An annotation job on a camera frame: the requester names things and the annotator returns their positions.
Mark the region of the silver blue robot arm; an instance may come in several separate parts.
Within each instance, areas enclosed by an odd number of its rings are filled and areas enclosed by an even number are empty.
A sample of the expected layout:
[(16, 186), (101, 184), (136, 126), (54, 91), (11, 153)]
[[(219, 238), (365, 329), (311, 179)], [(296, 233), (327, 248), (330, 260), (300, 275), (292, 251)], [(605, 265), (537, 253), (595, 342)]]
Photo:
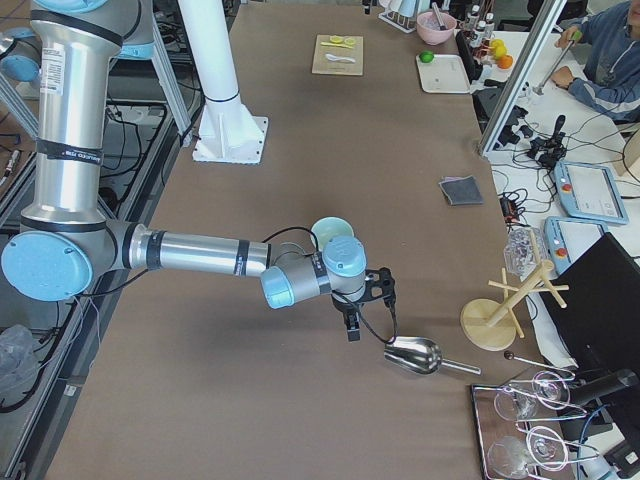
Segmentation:
[(394, 307), (390, 271), (369, 269), (361, 242), (338, 230), (315, 235), (314, 251), (304, 254), (270, 241), (170, 233), (105, 217), (97, 200), (109, 65), (121, 55), (155, 53), (153, 7), (35, 1), (31, 24), (42, 42), (35, 193), (1, 255), (5, 278), (21, 294), (65, 300), (121, 269), (256, 277), (274, 309), (330, 295), (353, 341), (367, 327), (363, 305), (382, 300)]

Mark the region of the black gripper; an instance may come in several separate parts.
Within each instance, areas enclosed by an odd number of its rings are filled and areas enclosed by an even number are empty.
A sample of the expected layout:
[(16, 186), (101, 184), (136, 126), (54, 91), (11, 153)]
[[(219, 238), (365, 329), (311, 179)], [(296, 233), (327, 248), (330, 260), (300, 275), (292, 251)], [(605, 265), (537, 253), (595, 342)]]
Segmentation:
[(395, 309), (395, 280), (391, 270), (387, 267), (381, 267), (378, 270), (366, 270), (364, 291), (355, 300), (350, 299), (346, 294), (332, 292), (334, 306), (338, 310), (345, 310), (343, 312), (343, 320), (349, 342), (360, 340), (359, 313), (356, 309), (379, 300), (383, 301), (389, 310)]

